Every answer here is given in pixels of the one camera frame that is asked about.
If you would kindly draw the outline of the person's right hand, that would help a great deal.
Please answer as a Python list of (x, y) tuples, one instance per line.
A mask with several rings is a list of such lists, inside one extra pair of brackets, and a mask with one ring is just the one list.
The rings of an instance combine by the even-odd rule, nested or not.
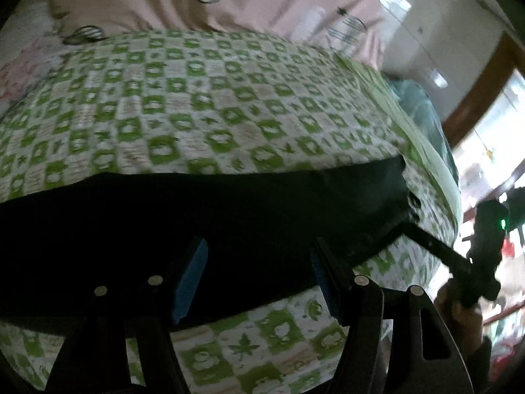
[(437, 292), (434, 306), (446, 323), (464, 359), (484, 343), (483, 320), (479, 304), (465, 308), (453, 295), (454, 280), (449, 279)]

